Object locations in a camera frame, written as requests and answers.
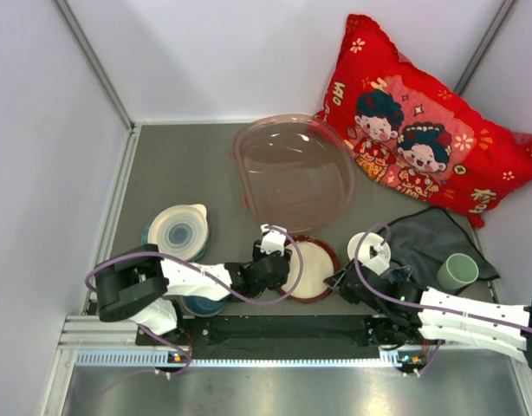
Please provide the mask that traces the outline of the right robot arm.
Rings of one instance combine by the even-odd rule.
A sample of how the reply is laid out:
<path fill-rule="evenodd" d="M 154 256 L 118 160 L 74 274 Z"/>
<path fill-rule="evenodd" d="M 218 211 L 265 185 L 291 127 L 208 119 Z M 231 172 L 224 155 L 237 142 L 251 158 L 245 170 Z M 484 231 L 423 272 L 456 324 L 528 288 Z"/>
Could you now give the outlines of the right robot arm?
<path fill-rule="evenodd" d="M 391 267 L 380 276 L 350 263 L 324 283 L 351 304 L 365 303 L 393 323 L 402 342 L 418 338 L 452 341 L 505 354 L 532 370 L 530 305 L 481 302 L 414 282 L 409 267 Z"/>

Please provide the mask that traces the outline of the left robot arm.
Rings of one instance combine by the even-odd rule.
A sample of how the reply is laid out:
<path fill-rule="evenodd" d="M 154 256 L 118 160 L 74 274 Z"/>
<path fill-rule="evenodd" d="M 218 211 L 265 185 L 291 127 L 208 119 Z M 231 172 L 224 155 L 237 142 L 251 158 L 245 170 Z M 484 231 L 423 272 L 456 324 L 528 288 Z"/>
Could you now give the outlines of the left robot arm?
<path fill-rule="evenodd" d="M 283 246 L 266 251 L 255 242 L 247 263 L 202 265 L 145 244 L 95 267 L 98 316 L 103 322 L 135 322 L 173 344 L 183 338 L 185 323 L 169 296 L 253 301 L 287 282 L 291 258 L 291 250 Z"/>

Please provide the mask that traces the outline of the red rimmed white plate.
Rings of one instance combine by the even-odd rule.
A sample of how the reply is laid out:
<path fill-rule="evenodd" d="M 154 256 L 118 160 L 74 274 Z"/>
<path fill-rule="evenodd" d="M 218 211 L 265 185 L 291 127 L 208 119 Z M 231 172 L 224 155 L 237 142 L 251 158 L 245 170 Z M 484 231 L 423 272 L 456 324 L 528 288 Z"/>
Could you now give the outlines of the red rimmed white plate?
<path fill-rule="evenodd" d="M 324 241 L 310 236 L 294 237 L 304 262 L 302 278 L 289 300 L 300 303 L 320 301 L 331 294 L 324 280 L 341 269 L 334 250 Z"/>

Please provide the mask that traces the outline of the cream white ceramic plate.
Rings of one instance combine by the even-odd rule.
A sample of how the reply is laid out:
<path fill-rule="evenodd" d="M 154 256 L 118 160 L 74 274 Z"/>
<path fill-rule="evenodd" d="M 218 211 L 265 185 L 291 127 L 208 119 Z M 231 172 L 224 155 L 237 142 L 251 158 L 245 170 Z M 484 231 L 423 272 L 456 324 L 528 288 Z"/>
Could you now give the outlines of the cream white ceramic plate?
<path fill-rule="evenodd" d="M 163 210 L 143 231 L 142 244 L 185 261 L 196 261 L 207 247 L 210 228 L 202 204 L 175 205 Z"/>

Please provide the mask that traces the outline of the teal scalloped ceramic plate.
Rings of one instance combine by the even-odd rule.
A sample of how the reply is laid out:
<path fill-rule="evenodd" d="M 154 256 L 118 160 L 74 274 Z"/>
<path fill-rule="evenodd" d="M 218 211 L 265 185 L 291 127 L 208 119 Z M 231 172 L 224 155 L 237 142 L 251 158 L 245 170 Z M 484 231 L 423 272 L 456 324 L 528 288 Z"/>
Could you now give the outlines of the teal scalloped ceramic plate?
<path fill-rule="evenodd" d="M 167 220 L 164 224 L 150 221 L 141 236 L 141 244 L 156 244 L 166 252 L 186 261 L 197 261 L 209 245 L 208 225 L 196 225 L 192 220 Z"/>

